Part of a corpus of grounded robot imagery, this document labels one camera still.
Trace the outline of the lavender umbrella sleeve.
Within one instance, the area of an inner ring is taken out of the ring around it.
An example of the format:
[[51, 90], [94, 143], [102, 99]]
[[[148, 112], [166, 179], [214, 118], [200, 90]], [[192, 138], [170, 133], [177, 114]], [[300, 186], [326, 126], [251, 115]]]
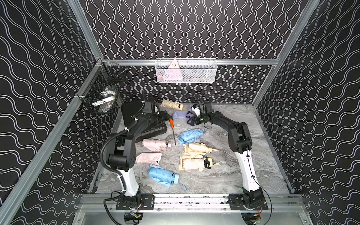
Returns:
[[187, 114], [188, 112], [187, 111], [177, 111], [175, 110], [173, 112], [173, 119], [186, 119], [187, 118]]

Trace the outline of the light blue sleeve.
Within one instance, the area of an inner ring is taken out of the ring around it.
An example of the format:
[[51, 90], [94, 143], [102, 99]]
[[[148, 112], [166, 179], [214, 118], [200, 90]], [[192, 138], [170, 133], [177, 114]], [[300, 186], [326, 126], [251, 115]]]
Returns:
[[178, 141], [180, 145], [189, 144], [203, 135], [204, 132], [201, 129], [188, 129], [180, 134]]

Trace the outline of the cream sleeved umbrella front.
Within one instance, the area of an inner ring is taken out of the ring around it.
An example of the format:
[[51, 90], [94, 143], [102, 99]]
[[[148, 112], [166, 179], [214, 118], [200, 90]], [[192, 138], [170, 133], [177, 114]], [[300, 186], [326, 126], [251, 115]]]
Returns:
[[185, 156], [205, 155], [206, 153], [219, 152], [219, 150], [210, 148], [203, 143], [191, 142], [189, 144], [184, 144], [183, 147], [184, 150], [182, 154]]

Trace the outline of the beige umbrella with wooden handle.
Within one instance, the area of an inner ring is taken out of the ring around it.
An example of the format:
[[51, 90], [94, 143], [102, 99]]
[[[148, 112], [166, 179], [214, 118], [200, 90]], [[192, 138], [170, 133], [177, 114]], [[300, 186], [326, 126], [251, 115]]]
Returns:
[[207, 156], [181, 156], [179, 170], [202, 171], [204, 169], [212, 169], [215, 166], [220, 166], [220, 163], [214, 163], [213, 159]]

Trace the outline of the pink umbrella sleeve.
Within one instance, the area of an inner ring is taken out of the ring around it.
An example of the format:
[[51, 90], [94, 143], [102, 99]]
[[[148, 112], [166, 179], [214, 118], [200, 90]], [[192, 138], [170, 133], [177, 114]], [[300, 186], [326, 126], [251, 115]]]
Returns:
[[136, 163], [138, 164], [152, 164], [159, 166], [159, 161], [162, 158], [161, 152], [144, 152], [136, 157]]

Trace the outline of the light blue umbrella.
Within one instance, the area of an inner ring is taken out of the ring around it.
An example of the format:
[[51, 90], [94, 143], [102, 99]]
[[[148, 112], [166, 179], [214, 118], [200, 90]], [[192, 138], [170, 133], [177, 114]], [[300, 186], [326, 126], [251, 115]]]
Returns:
[[187, 186], [179, 182], [179, 174], [164, 169], [160, 166], [150, 165], [148, 175], [151, 179], [167, 188], [171, 187], [172, 185], [178, 185], [184, 191], [188, 190]]

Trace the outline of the lavender umbrella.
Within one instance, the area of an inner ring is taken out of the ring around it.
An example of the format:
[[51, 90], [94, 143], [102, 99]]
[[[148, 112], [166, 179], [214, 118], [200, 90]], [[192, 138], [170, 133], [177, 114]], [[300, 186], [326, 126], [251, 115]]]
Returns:
[[200, 110], [199, 110], [198, 104], [193, 104], [193, 105], [189, 108], [189, 111], [193, 111], [194, 113], [199, 113]]

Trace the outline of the pink sleeved umbrella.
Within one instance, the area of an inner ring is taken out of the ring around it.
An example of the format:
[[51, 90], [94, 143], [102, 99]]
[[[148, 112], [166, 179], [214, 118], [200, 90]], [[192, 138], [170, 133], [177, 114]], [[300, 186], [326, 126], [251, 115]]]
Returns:
[[143, 139], [142, 146], [152, 152], [159, 152], [171, 148], [173, 143], [166, 140]]

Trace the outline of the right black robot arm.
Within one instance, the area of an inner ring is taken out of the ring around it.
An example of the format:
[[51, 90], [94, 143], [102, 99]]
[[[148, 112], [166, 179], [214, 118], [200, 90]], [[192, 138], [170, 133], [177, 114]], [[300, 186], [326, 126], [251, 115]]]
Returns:
[[210, 122], [228, 132], [228, 144], [238, 159], [242, 181], [242, 204], [246, 209], [254, 209], [265, 202], [263, 189], [259, 184], [252, 162], [252, 138], [245, 122], [236, 122], [219, 111], [214, 111], [211, 103], [197, 103], [191, 106], [190, 124], [200, 125]]

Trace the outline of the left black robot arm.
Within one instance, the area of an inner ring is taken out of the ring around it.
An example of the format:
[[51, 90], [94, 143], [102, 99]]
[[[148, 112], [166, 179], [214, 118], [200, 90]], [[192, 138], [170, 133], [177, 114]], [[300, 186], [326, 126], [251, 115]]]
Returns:
[[111, 135], [100, 152], [101, 165], [120, 178], [123, 190], [120, 199], [139, 204], [141, 191], [133, 167], [136, 162], [136, 143], [167, 132], [170, 115], [161, 111], [154, 98], [135, 100], [121, 106], [125, 128]]

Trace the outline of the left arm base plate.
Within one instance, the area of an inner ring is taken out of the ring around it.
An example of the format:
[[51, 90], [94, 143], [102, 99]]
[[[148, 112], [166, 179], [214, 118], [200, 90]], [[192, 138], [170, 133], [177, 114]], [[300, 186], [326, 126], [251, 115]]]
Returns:
[[140, 194], [133, 197], [124, 196], [117, 201], [116, 210], [130, 211], [140, 209], [151, 211], [154, 209], [154, 203], [155, 196], [152, 194]]

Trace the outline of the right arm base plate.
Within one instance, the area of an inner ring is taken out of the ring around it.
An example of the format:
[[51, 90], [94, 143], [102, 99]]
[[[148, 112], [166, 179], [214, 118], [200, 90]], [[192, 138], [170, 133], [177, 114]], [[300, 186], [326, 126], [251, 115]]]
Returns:
[[267, 211], [269, 206], [265, 199], [253, 200], [244, 194], [231, 194], [227, 203], [232, 211]]

